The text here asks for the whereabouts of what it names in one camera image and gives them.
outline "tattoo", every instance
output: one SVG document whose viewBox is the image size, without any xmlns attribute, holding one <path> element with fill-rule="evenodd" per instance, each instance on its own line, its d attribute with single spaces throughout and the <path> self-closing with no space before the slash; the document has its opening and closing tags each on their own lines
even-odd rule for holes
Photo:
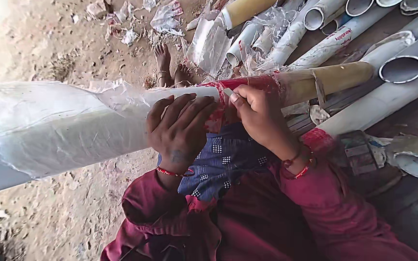
<svg viewBox="0 0 418 261">
<path fill-rule="evenodd" d="M 188 155 L 183 153 L 181 150 L 175 150 L 171 151 L 171 162 L 173 163 L 181 163 L 181 162 L 187 162 Z"/>
</svg>

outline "left hand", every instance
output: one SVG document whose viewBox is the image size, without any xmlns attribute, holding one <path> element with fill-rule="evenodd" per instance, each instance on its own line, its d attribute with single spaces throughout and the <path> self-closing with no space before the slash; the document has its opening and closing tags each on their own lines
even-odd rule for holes
<svg viewBox="0 0 418 261">
<path fill-rule="evenodd" d="M 184 174 L 206 145 L 204 123 L 217 103 L 211 96 L 195 98 L 195 93 L 172 95 L 157 101 L 148 113 L 148 145 L 161 153 L 162 169 Z"/>
</svg>

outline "sandy ground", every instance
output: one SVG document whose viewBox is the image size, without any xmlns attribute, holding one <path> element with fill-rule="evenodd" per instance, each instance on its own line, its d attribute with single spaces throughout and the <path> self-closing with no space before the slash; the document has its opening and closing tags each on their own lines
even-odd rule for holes
<svg viewBox="0 0 418 261">
<path fill-rule="evenodd" d="M 107 22 L 88 21 L 91 1 L 0 0 L 0 82 L 63 80 L 86 85 L 90 80 L 124 78 L 142 87 L 155 77 L 149 39 L 128 47 L 106 42 Z M 141 7 L 141 0 L 131 0 Z M 183 26 L 199 14 L 204 0 L 180 0 Z M 112 2 L 118 10 L 123 0 Z M 135 12 L 135 32 L 150 30 L 151 14 Z M 80 20 L 73 23 L 72 16 Z M 190 42 L 192 33 L 185 38 Z M 171 70 L 182 61 L 177 38 L 165 39 Z M 132 180 L 155 167 L 157 153 L 138 151 L 42 181 L 0 191 L 0 243 L 7 260 L 97 260 L 124 219 L 120 198 Z"/>
</svg>

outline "maroon shirt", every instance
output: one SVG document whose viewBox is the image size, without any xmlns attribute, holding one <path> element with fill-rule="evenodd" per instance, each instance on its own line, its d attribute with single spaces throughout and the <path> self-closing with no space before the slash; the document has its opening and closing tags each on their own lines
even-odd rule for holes
<svg viewBox="0 0 418 261">
<path fill-rule="evenodd" d="M 190 261 L 418 261 L 326 160 L 296 180 L 280 165 L 270 170 L 246 173 L 209 204 L 167 191 L 155 170 L 144 174 L 125 191 L 126 219 L 101 260 L 160 260 L 174 247 Z"/>
</svg>

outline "fingernail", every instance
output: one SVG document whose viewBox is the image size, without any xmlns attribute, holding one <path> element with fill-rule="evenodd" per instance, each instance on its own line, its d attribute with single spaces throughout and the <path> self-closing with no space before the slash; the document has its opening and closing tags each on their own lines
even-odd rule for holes
<svg viewBox="0 0 418 261">
<path fill-rule="evenodd" d="M 240 96 L 236 93 L 232 93 L 232 95 L 230 95 L 230 101 L 232 103 L 236 102 L 238 100 L 238 98 L 240 98 Z"/>
</svg>

